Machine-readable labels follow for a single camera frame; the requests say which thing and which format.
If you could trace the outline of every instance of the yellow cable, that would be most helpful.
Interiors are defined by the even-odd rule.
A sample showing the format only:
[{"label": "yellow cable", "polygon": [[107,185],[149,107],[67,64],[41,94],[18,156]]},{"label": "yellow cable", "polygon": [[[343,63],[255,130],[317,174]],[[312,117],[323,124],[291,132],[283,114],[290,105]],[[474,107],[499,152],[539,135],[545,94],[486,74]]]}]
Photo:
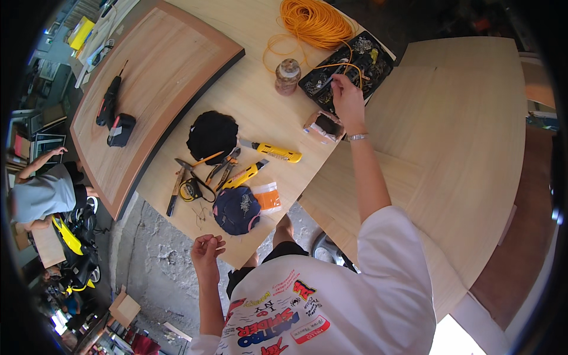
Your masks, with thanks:
[{"label": "yellow cable", "polygon": [[[285,56],[293,53],[300,47],[304,55],[300,64],[306,62],[309,66],[306,53],[300,41],[306,42],[312,47],[329,51],[335,50],[339,45],[345,43],[350,50],[348,63],[322,65],[314,69],[337,65],[354,66],[359,71],[359,87],[362,88],[361,70],[356,65],[350,63],[353,57],[353,50],[349,44],[347,44],[347,41],[353,38],[357,31],[351,19],[341,15],[327,2],[320,0],[283,0],[280,3],[279,18],[282,19],[284,28],[291,34],[274,35],[268,40],[267,47],[262,54],[262,63],[268,71],[274,73],[274,70],[268,68],[265,62],[265,56],[268,51],[276,55]],[[292,51],[280,53],[272,49],[274,45],[287,37],[296,38],[298,42]]]}]

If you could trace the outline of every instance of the pliers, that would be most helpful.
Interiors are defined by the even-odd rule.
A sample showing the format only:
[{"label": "pliers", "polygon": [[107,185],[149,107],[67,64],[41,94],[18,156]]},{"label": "pliers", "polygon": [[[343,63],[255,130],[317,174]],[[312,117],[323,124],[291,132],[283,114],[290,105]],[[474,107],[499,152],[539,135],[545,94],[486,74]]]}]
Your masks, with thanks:
[{"label": "pliers", "polygon": [[213,177],[226,166],[227,168],[223,172],[223,176],[221,176],[221,181],[217,185],[215,185],[215,188],[213,189],[215,192],[219,191],[221,189],[221,186],[223,186],[223,184],[225,184],[227,180],[229,180],[229,175],[233,170],[233,168],[236,167],[237,164],[239,163],[236,157],[238,157],[240,153],[241,153],[241,148],[236,147],[235,150],[231,154],[229,154],[223,160],[223,162],[221,162],[221,164],[218,164],[216,167],[214,167],[213,170],[207,176],[207,179],[205,180],[205,185],[209,186],[211,180],[213,180]]}]

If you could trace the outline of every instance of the wooden table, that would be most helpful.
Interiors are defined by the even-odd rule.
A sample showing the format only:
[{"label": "wooden table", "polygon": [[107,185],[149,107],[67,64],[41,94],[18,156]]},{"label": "wooden table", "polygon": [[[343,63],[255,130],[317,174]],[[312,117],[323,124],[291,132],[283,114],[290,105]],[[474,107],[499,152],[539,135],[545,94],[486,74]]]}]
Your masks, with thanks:
[{"label": "wooden table", "polygon": [[[120,219],[161,143],[185,112],[244,49],[189,13],[153,2],[99,64],[71,123],[71,137],[85,172],[107,211]],[[95,118],[122,68],[115,115],[136,119],[124,147],[109,147],[109,127]]]},{"label": "wooden table", "polygon": [[[478,278],[503,233],[523,165],[526,106],[515,42],[499,37],[411,43],[366,106],[392,203],[424,241],[438,320]],[[299,202],[356,261],[354,184],[341,143]]]},{"label": "wooden table", "polygon": [[[239,268],[300,196],[335,145],[324,145],[303,131],[305,121],[318,110],[317,105],[299,89],[289,97],[280,96],[274,89],[275,75],[268,72],[262,64],[262,54],[268,39],[272,35],[286,33],[275,21],[279,16],[280,0],[169,2],[202,19],[242,45],[247,55],[223,75],[182,119],[156,154],[136,191],[161,215],[166,216],[176,172],[179,171],[179,165],[174,158],[194,162],[185,141],[197,116],[210,110],[233,116],[239,125],[239,134],[244,139],[267,142],[303,153],[299,163],[291,164],[249,148],[242,149],[239,165],[234,171],[238,172],[262,158],[267,158],[270,163],[249,180],[247,185],[276,181],[282,202],[281,211],[263,216],[259,224],[246,235],[227,235],[212,217],[212,205],[202,199],[191,203],[179,199],[173,216],[166,217],[192,239],[208,233],[222,235],[227,241],[227,251],[221,255],[221,259]],[[295,41],[289,42],[289,47],[294,48],[295,45]],[[307,45],[304,45],[304,48],[312,66],[331,54],[329,51]],[[290,56],[299,60],[302,58],[299,51]],[[271,68],[276,68],[285,58],[286,56],[268,55],[267,63]],[[306,64],[302,65],[303,75],[309,70]],[[202,164],[196,169],[196,173],[205,178],[210,169],[211,167]],[[204,216],[205,221],[201,221],[199,215]]]}]

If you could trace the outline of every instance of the yellow box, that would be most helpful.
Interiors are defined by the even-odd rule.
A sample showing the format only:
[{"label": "yellow box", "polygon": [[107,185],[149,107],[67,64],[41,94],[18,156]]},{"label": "yellow box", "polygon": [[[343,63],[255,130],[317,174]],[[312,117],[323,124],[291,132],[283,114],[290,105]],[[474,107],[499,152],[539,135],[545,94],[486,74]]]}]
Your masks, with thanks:
[{"label": "yellow box", "polygon": [[73,32],[71,32],[67,43],[69,43],[71,48],[79,50],[89,33],[91,33],[93,27],[95,27],[95,23],[83,16],[75,26]]}]

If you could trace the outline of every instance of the watch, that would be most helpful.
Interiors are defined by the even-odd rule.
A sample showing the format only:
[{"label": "watch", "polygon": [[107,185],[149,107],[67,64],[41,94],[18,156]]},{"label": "watch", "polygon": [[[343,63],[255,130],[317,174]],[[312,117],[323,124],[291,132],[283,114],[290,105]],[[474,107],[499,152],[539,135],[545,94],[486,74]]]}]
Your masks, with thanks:
[{"label": "watch", "polygon": [[367,138],[369,138],[369,134],[368,134],[368,133],[365,133],[365,134],[358,134],[358,135],[349,136],[349,141],[358,140],[358,139],[367,139]]}]

